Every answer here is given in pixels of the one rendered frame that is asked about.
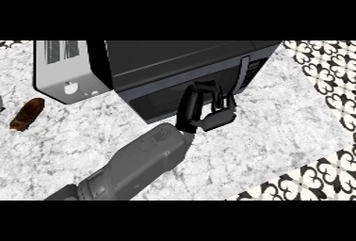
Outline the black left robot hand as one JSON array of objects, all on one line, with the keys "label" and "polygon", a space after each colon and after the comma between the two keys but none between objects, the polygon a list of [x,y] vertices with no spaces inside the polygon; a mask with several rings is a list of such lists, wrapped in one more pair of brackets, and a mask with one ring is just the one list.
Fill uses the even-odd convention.
[{"label": "black left robot hand", "polygon": [[[201,119],[204,95],[211,95],[211,113]],[[195,134],[198,128],[205,132],[230,124],[235,121],[236,103],[232,92],[223,95],[223,88],[215,81],[199,82],[189,85],[177,107],[177,129]]]}]

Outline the dark grey microwave door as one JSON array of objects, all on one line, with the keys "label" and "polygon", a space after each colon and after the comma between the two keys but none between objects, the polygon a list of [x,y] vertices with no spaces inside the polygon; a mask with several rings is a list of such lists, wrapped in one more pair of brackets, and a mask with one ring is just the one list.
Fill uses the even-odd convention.
[{"label": "dark grey microwave door", "polygon": [[214,81],[223,96],[241,93],[279,40],[238,40],[114,77],[114,89],[146,123],[176,115],[186,87]]}]

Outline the dark grey microwave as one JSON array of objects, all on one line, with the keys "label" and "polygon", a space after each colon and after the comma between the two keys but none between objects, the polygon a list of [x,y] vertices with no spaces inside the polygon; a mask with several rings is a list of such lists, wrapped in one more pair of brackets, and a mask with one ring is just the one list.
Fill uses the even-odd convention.
[{"label": "dark grey microwave", "polygon": [[90,69],[117,92],[165,78],[201,77],[239,64],[244,56],[270,56],[280,40],[87,40]]}]

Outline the silver toaster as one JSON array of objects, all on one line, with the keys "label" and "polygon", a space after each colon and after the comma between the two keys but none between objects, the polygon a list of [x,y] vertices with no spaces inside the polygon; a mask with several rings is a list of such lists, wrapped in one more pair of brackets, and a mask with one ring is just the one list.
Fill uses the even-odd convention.
[{"label": "silver toaster", "polygon": [[34,41],[34,88],[63,104],[112,90],[103,40]]}]

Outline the brown bread loaf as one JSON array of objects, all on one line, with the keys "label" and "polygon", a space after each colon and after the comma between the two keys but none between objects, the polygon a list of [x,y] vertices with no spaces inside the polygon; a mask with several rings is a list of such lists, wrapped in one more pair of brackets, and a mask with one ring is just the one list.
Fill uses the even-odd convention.
[{"label": "brown bread loaf", "polygon": [[10,128],[16,131],[23,132],[44,108],[44,99],[34,98],[28,103],[23,104],[13,120],[10,121]]}]

